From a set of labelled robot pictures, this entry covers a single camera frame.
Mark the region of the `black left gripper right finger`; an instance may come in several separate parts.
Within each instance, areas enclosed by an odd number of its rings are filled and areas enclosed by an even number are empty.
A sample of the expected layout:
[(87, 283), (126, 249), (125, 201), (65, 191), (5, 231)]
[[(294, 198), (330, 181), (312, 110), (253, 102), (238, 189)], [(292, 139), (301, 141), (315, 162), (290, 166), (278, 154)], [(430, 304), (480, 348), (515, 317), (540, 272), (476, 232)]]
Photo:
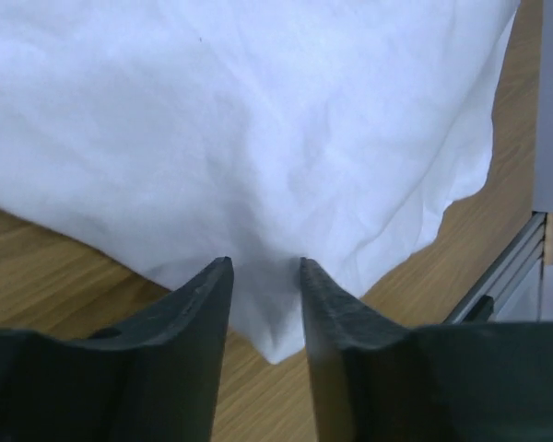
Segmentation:
[(300, 262), (321, 441), (553, 441), (553, 322), (409, 329)]

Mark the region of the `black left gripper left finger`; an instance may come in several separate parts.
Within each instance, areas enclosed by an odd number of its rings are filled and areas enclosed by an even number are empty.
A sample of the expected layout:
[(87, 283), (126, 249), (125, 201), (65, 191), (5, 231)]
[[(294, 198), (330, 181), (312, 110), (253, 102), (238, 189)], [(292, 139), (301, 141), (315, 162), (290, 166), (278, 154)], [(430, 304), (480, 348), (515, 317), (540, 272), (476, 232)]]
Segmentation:
[(0, 329), (0, 441), (207, 441), (234, 273), (218, 258), (86, 339)]

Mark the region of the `white printed tank top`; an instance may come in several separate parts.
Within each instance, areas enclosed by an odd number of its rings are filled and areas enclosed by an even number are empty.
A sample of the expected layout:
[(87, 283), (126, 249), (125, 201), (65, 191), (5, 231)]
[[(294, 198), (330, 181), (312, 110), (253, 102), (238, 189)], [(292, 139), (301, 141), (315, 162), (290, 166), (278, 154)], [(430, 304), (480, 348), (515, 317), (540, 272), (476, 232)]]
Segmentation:
[(351, 295), (485, 184), (515, 1), (0, 1), (0, 208), (303, 348), (300, 258)]

